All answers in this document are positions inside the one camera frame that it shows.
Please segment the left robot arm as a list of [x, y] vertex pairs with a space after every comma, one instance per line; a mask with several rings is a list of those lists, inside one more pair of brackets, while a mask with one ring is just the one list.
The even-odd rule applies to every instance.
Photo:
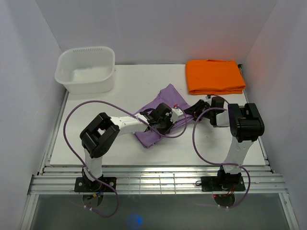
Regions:
[[93, 192], [102, 187], [102, 158], [118, 136], [147, 132], [150, 130], [148, 126], [166, 135], [183, 115], [179, 108], [170, 108], [165, 103], [155, 109], [141, 111], [134, 117], [111, 117], [106, 113], [97, 115], [80, 134], [85, 152], [86, 166], [82, 171], [85, 186]]

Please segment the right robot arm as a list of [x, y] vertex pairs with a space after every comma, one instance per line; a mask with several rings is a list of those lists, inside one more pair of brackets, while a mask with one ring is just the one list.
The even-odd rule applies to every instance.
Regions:
[[230, 194], [245, 191], [242, 164], [249, 148], [265, 130], [257, 106], [254, 103], [240, 106], [221, 96], [208, 96], [207, 100], [199, 100], [184, 112], [196, 122], [207, 118], [213, 127], [228, 127], [232, 135], [228, 154], [219, 165], [217, 175], [203, 176], [197, 185], [204, 192], [227, 191]]

